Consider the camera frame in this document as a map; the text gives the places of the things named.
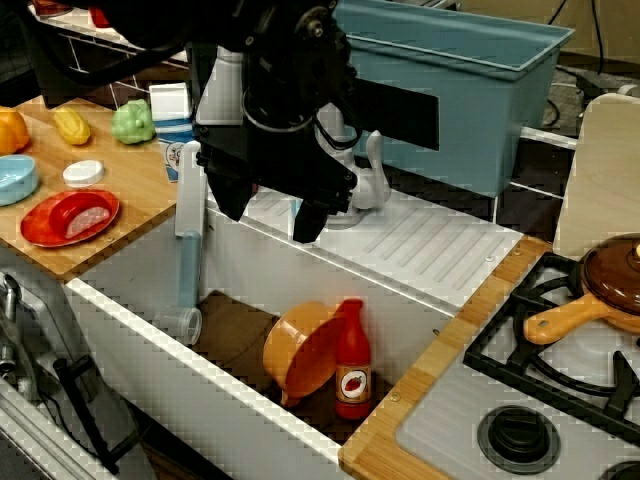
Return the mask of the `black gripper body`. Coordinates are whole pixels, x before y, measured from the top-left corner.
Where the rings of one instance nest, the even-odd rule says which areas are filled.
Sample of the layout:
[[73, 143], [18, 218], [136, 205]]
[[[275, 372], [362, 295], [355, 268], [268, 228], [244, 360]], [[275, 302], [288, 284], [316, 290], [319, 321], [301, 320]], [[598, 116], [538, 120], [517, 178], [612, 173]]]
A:
[[326, 153], [312, 127], [268, 132], [246, 120], [237, 126], [196, 124], [197, 163], [216, 171], [250, 167], [257, 186], [306, 200], [334, 214], [348, 209], [355, 175]]

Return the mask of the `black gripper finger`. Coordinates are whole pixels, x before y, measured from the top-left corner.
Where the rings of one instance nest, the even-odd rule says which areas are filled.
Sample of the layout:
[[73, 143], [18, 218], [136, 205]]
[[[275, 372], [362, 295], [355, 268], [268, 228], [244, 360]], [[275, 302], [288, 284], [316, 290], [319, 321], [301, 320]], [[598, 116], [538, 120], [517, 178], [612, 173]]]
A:
[[315, 242], [324, 229], [329, 210], [306, 200], [294, 201], [292, 239], [300, 244]]
[[229, 219], [238, 222], [243, 217], [249, 200], [256, 193], [252, 169], [246, 167], [216, 171], [208, 168], [207, 177], [219, 210]]

